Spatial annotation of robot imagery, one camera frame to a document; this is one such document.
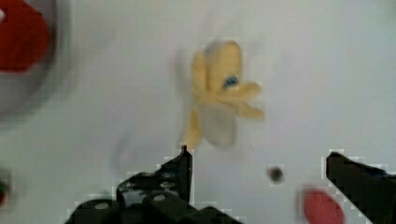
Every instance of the stuffed toy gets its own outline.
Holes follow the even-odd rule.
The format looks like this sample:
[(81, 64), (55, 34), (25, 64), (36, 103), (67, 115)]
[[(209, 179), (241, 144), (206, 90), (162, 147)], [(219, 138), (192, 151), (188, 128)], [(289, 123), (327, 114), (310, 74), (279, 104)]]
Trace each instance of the stuffed toy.
[(185, 144), (195, 149), (202, 138), (216, 147), (229, 147), (236, 136), (236, 116), (262, 119), (260, 109), (247, 101), (261, 87), (241, 81), (242, 52), (229, 41), (216, 49), (208, 59), (203, 52), (194, 56), (192, 70), (193, 109), (187, 125)]
[(0, 72), (26, 72), (49, 45), (50, 31), (39, 12), (23, 0), (0, 0)]

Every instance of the small dark bead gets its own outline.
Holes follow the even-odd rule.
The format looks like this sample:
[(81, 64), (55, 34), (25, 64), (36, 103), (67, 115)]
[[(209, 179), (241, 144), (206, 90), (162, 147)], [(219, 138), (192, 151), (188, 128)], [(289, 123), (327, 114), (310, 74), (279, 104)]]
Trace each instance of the small dark bead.
[(283, 172), (279, 167), (274, 167), (269, 171), (270, 178), (274, 182), (279, 182), (283, 180)]

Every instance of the white table surface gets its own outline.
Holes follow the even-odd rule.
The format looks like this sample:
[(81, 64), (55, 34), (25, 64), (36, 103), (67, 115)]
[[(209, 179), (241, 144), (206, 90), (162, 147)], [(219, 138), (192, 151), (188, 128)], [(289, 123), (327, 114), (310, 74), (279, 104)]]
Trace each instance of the white table surface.
[[(79, 203), (111, 197), (128, 172), (178, 153), (193, 53), (238, 41), (265, 120), (238, 120), (237, 145), (194, 151), (192, 203), (244, 223), (306, 223), (304, 186), (330, 149), (396, 171), (396, 2), (68, 1), (67, 78), (48, 101), (0, 132), (0, 162), (15, 194), (2, 224), (64, 223)], [(270, 164), (284, 167), (273, 186)], [(337, 194), (337, 200), (344, 198)], [(346, 223), (366, 223), (350, 202)]]

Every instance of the red object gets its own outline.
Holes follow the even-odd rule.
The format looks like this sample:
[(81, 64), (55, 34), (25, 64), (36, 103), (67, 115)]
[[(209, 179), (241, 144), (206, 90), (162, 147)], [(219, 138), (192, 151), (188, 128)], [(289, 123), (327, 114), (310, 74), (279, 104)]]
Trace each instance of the red object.
[(23, 0), (0, 0), (0, 71), (23, 73), (39, 62), (50, 45), (44, 18)]
[(0, 207), (6, 201), (6, 197), (7, 197), (7, 193), (6, 192), (0, 192)]
[(320, 189), (309, 190), (304, 196), (304, 213), (310, 224), (344, 224), (341, 206)]

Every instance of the gray bowl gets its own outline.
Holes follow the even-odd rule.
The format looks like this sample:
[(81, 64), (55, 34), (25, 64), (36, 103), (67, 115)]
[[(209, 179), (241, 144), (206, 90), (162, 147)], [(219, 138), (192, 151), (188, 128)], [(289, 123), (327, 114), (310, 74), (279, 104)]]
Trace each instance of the gray bowl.
[(23, 76), (8, 76), (0, 73), (0, 131), (27, 119), (27, 115), (42, 105), (58, 86), (62, 58), (60, 55), (61, 30), (68, 24), (67, 20), (61, 20), (61, 16), (68, 18), (67, 4), (65, 4), (67, 1), (62, 2), (26, 0), (26, 3), (43, 15), (49, 27), (52, 42), (44, 59)]

